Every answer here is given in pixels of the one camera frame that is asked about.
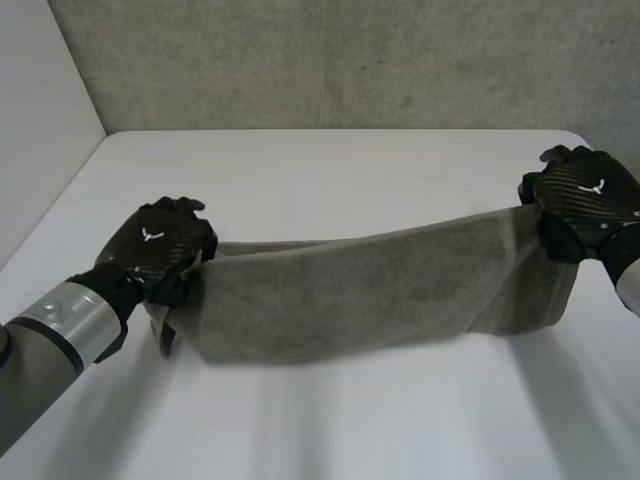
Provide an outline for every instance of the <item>silver metal arm segment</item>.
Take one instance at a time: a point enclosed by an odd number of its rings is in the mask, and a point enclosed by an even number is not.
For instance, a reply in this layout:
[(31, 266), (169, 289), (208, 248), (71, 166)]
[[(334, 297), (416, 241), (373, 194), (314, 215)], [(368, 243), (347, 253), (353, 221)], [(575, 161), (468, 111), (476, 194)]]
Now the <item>silver metal arm segment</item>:
[(0, 362), (0, 456), (120, 335), (116, 312), (77, 283), (55, 287), (7, 325)]
[(627, 308), (640, 317), (640, 260), (622, 272), (616, 292)]

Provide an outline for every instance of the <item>folded towel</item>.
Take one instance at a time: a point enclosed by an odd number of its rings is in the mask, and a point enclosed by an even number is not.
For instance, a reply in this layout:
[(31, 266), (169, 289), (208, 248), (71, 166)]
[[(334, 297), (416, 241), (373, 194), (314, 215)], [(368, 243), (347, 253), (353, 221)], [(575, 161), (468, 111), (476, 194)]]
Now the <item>folded towel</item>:
[(185, 306), (147, 309), (216, 363), (530, 332), (558, 322), (577, 273), (547, 259), (538, 218), (524, 206), (358, 239), (221, 243)]

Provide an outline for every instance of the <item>white logo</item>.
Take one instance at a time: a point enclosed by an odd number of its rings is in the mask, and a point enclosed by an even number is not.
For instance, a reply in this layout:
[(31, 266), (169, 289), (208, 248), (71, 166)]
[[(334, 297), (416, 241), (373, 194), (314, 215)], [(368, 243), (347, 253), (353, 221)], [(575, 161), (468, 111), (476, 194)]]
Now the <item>white logo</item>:
[(164, 237), (164, 232), (151, 235), (150, 233), (147, 233), (146, 228), (142, 227), (142, 237), (144, 238), (145, 242), (148, 242), (149, 240), (155, 240), (156, 238)]
[(600, 180), (600, 185), (595, 187), (578, 187), (578, 190), (582, 190), (583, 192), (593, 192), (598, 195), (602, 195), (602, 189), (604, 188), (604, 178)]

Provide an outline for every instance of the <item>white wall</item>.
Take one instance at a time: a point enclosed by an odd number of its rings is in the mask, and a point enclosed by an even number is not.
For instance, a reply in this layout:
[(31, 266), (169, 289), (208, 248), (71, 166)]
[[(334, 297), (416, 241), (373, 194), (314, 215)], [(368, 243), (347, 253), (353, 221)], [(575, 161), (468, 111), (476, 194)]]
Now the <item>white wall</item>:
[(104, 137), (46, 0), (0, 1), (0, 267)]

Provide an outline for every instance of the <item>robotic hand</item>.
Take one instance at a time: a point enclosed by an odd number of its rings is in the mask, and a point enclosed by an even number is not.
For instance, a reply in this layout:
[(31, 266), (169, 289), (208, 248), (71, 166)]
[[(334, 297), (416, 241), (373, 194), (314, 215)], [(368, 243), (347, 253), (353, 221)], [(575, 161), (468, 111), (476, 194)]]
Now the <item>robotic hand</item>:
[(69, 278), (0, 327), (0, 456), (94, 362), (121, 347), (141, 301), (187, 298), (189, 269), (213, 258), (217, 237), (197, 200), (143, 205), (92, 270)]
[(606, 152), (557, 146), (542, 173), (523, 177), (524, 204), (542, 210), (538, 233), (552, 261), (601, 260), (618, 296), (640, 316), (640, 184)]
[[(206, 220), (196, 217), (204, 210), (198, 200), (163, 197), (153, 205), (143, 205), (120, 227), (96, 260), (95, 269), (116, 266), (128, 274), (141, 298), (172, 307), (186, 301), (192, 277), (189, 269), (211, 260), (218, 238)], [(127, 336), (127, 325), (95, 362), (120, 350)], [(163, 344), (170, 344), (175, 332), (160, 332)]]

